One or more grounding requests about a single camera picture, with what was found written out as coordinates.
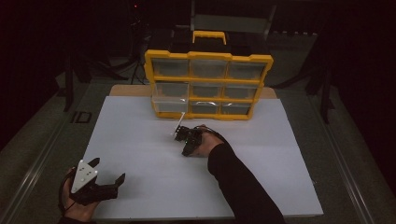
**black cable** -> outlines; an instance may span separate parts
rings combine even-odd
[[[68,178],[71,178],[73,176],[76,175],[76,168],[72,168],[72,171],[70,173],[68,173],[64,179],[62,180],[61,186],[59,187],[59,191],[58,191],[58,208],[59,210],[61,210],[62,216],[64,216],[64,213],[71,208],[76,202],[72,203],[72,205],[70,205],[69,207],[65,208],[64,207],[64,202],[63,202],[63,194],[64,194],[64,184],[66,183]]]

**white table surface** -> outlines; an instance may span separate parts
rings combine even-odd
[[[322,215],[320,203],[283,105],[262,99],[251,120],[183,120],[221,133],[257,177],[284,216]],[[149,97],[107,96],[84,161],[101,162],[97,184],[122,173],[119,198],[100,203],[100,219],[194,219],[232,217],[207,171],[205,158],[185,158],[172,135],[177,120],[155,116]]]

